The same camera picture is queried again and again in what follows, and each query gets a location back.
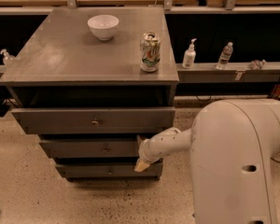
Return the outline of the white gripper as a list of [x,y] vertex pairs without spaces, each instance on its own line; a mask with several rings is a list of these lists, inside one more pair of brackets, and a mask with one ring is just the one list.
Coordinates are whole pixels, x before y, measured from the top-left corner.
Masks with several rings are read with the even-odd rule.
[[161,157],[155,154],[150,148],[149,139],[142,140],[141,136],[137,135],[136,140],[139,144],[139,159],[136,162],[134,170],[136,172],[143,172],[150,164],[159,161]]

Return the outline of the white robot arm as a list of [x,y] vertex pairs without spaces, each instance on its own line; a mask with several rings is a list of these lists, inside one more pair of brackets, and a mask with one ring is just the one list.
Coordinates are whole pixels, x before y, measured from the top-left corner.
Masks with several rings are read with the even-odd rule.
[[172,127],[138,144],[136,172],[189,151],[196,224],[277,224],[270,161],[280,152],[280,101],[213,102],[190,129]]

